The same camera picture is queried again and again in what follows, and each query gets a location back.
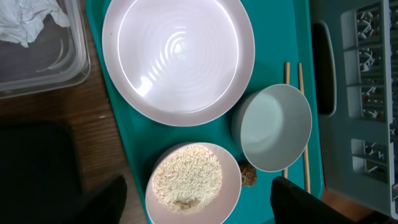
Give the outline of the pink bowl with rice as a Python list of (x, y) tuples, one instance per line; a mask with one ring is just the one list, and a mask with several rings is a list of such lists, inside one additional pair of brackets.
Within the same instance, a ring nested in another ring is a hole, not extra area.
[(241, 195), (241, 171), (223, 147), (185, 142), (166, 150), (147, 184), (152, 223), (224, 223)]

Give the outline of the white paper napkin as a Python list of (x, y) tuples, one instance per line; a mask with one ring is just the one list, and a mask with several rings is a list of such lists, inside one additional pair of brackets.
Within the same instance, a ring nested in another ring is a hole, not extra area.
[(70, 27), (68, 15), (56, 0), (1, 0), (1, 40), (28, 48), (52, 16), (60, 27)]

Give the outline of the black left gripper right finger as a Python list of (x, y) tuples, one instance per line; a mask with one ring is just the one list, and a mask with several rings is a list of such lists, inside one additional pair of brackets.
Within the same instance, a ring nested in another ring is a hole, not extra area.
[(275, 224), (354, 222), (284, 177), (276, 177), (272, 181), (271, 207)]

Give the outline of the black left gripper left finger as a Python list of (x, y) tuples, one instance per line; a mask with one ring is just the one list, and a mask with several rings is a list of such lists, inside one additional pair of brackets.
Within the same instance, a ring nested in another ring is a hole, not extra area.
[(117, 176), (84, 203), (67, 224), (119, 224), (127, 199), (127, 183)]

